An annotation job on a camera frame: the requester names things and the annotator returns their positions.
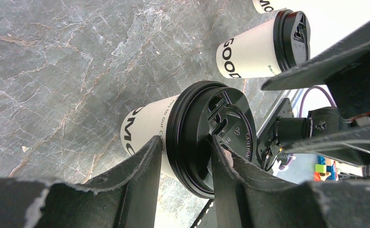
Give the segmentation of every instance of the black plastic lid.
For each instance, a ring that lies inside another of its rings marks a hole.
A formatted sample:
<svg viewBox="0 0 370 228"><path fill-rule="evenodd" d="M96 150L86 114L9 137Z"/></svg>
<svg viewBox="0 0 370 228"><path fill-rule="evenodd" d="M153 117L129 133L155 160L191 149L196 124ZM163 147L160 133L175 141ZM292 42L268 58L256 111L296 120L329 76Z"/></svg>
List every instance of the black plastic lid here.
<svg viewBox="0 0 370 228"><path fill-rule="evenodd" d="M214 197L208 170L212 134L249 161L255 156L255 125L245 95L218 82L202 81L179 96L166 135L167 156L175 175L202 198Z"/></svg>
<svg viewBox="0 0 370 228"><path fill-rule="evenodd" d="M282 71L310 59L310 24L302 11L279 11L273 27L276 58Z"/></svg>

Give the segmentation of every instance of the marble countertop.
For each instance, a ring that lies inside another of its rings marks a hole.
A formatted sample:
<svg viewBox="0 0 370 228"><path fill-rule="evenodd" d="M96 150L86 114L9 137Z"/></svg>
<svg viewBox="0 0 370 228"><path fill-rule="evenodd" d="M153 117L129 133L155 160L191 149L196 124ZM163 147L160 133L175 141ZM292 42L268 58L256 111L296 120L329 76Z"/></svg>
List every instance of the marble countertop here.
<svg viewBox="0 0 370 228"><path fill-rule="evenodd" d="M130 111L200 80L242 90L259 127L279 92L225 79L215 51L272 17L251 0L0 0L0 177L84 183L128 157ZM205 202L162 174L156 227L189 227Z"/></svg>

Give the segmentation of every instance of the paper coffee cup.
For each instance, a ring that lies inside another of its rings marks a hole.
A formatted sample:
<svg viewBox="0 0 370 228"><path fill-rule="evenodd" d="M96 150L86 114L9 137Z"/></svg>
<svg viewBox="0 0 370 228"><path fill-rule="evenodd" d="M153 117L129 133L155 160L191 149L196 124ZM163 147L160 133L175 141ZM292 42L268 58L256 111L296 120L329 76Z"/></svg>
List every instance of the paper coffee cup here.
<svg viewBox="0 0 370 228"><path fill-rule="evenodd" d="M209 135L222 137L248 160L256 156L255 125L248 100L241 91L219 82L201 81L180 95L131 111L120 132L125 151L131 155L159 135L163 144L161 172L202 198L214 197L208 168Z"/></svg>
<svg viewBox="0 0 370 228"><path fill-rule="evenodd" d="M285 0L252 0L253 6L259 13L281 10L285 8L284 2Z"/></svg>
<svg viewBox="0 0 370 228"><path fill-rule="evenodd" d="M216 63L226 78L271 77L310 58L310 26L301 11L279 11L266 23L222 43Z"/></svg>
<svg viewBox="0 0 370 228"><path fill-rule="evenodd" d="M141 106L131 111L121 127L121 142L130 155L138 152L154 135L163 142L161 172L174 177L166 154L167 121L178 95Z"/></svg>

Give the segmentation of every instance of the purple cable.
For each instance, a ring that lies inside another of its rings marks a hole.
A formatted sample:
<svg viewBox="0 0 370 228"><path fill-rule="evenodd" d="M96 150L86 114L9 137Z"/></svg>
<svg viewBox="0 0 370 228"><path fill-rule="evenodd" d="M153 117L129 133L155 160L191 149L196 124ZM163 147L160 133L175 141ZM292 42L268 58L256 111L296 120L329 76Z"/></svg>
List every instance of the purple cable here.
<svg viewBox="0 0 370 228"><path fill-rule="evenodd" d="M300 111L299 111L299 116L298 117L301 117L302 116L302 108L304 106L304 101L305 101L305 98L307 97L308 93L313 90L313 89L319 89L321 90L321 92L324 93L324 95L326 96L326 98L328 99L329 103L331 104L332 107L336 107L336 104L335 102L333 101L332 97L330 94L328 94L328 92L322 88L321 86L317 86L317 85L314 85L313 87L307 89L307 91L305 91L304 95L302 96L302 99L301 99L301 104L300 104ZM279 167L279 170L284 170L287 166L290 165L290 163L293 161L293 158L295 158L294 156L294 153L290 154L290 158L287 160L286 164L285 165L281 165Z"/></svg>

